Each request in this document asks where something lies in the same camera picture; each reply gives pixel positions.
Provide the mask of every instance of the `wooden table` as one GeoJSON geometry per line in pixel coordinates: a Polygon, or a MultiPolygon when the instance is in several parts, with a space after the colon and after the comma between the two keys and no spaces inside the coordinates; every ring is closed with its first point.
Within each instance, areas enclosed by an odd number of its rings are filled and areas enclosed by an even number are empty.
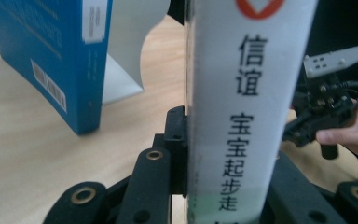
{"type": "MultiPolygon", "coordinates": [[[[138,154],[163,133],[166,112],[184,104],[184,29],[166,18],[145,41],[145,92],[103,108],[101,128],[76,136],[53,107],[0,58],[0,224],[42,223],[69,187],[97,181],[110,187],[128,176],[138,154]]],[[[324,161],[315,145],[283,144],[310,180],[334,190],[358,176],[358,163],[342,150],[324,161]]],[[[175,197],[174,223],[184,223],[175,197]]]]}

